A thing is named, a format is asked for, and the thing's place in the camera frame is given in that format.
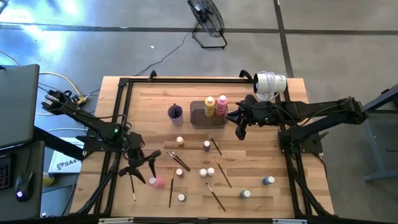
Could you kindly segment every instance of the pink paint bottle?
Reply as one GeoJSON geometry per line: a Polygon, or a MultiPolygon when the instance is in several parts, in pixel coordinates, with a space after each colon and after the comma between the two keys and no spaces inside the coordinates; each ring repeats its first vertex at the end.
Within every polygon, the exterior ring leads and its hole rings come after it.
{"type": "Polygon", "coordinates": [[[224,95],[221,95],[218,99],[217,99],[217,105],[216,105],[216,114],[218,116],[223,116],[225,114],[225,108],[226,108],[226,104],[227,104],[227,99],[224,95]]]}
{"type": "Polygon", "coordinates": [[[151,177],[151,178],[149,178],[148,182],[151,187],[156,188],[156,189],[162,189],[162,188],[164,188],[164,185],[165,185],[164,179],[161,177],[157,177],[157,178],[151,177]]]}

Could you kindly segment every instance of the keyboard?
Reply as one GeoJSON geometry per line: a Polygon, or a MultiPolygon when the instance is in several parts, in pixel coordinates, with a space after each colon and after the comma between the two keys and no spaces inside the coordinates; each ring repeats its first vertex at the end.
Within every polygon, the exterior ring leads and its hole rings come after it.
{"type": "Polygon", "coordinates": [[[12,187],[12,154],[0,155],[0,190],[12,187]]]}

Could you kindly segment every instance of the concrete floor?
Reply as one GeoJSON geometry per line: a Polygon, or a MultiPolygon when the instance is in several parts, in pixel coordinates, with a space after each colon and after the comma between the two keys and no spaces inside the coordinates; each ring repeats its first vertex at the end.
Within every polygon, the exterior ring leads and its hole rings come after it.
{"type": "MultiPolygon", "coordinates": [[[[278,29],[273,0],[214,0],[226,28],[278,29]]],[[[285,29],[398,30],[392,0],[280,0],[285,29]]],[[[184,32],[46,31],[46,26],[8,29],[18,23],[104,27],[191,28],[195,22],[186,0],[10,0],[0,14],[0,50],[19,63],[38,63],[40,71],[69,77],[81,92],[100,87],[102,77],[135,75],[179,45],[184,32]]],[[[224,50],[204,50],[190,37],[160,65],[159,75],[232,76],[246,69],[286,74],[279,34],[226,33],[224,50]]],[[[206,42],[217,42],[199,34],[206,42]]],[[[364,104],[398,83],[397,35],[287,35],[294,77],[302,77],[310,102],[354,96],[364,104]]],[[[12,61],[0,56],[0,64],[12,61]]],[[[42,76],[40,82],[71,90],[64,80],[42,76]]],[[[39,102],[44,92],[39,90],[39,102]]],[[[96,99],[86,110],[95,109],[96,99]]],[[[36,116],[42,129],[81,128],[66,116],[36,116]]],[[[331,199],[345,218],[398,222],[398,180],[366,184],[362,175],[375,170],[362,126],[341,125],[323,139],[331,199]]],[[[78,131],[54,132],[72,137],[78,131]]],[[[48,169],[51,150],[46,150],[48,169]]],[[[74,175],[58,178],[52,188],[68,186],[74,175]]],[[[60,215],[71,187],[43,194],[42,211],[60,215]],[[59,203],[49,204],[57,197],[59,203]]]]}

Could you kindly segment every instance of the computer mouse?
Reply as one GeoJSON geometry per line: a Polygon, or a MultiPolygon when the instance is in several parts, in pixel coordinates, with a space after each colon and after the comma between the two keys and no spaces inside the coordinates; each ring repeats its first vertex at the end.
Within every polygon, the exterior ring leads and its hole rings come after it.
{"type": "Polygon", "coordinates": [[[18,202],[26,202],[33,194],[33,176],[30,170],[24,171],[18,175],[15,181],[15,197],[18,202]]]}

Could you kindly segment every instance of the purple cup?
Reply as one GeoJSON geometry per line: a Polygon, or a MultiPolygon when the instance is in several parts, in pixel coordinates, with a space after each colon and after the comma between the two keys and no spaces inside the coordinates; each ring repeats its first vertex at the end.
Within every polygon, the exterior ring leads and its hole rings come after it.
{"type": "Polygon", "coordinates": [[[181,127],[184,120],[181,106],[173,105],[167,110],[170,120],[176,127],[181,127]]]}

